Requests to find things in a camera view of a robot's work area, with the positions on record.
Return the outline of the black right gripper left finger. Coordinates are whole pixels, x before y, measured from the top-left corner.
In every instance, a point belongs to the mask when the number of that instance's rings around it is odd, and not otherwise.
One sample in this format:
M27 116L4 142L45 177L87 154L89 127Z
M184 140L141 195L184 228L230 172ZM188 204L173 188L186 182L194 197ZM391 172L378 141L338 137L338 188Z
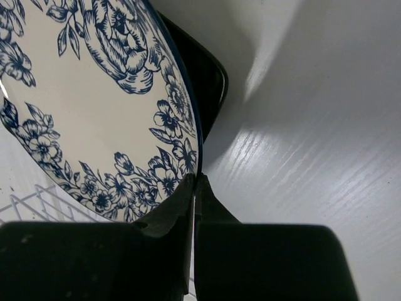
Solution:
M194 176L132 223L1 226L2 300L182 300L189 291Z

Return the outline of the blue and white patterned plate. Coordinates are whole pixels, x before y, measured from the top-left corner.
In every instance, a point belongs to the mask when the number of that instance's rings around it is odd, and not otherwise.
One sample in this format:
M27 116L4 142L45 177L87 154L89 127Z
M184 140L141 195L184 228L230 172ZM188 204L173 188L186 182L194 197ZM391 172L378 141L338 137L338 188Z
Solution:
M1 122L60 188L131 223L197 174L202 134L149 1L2 1Z

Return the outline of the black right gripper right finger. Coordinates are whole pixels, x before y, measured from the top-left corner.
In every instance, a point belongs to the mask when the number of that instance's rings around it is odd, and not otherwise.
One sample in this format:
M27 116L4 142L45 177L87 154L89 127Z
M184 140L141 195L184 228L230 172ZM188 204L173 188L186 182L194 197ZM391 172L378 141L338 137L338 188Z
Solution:
M195 191L194 282L199 300L357 300L334 232L311 224L251 224Z

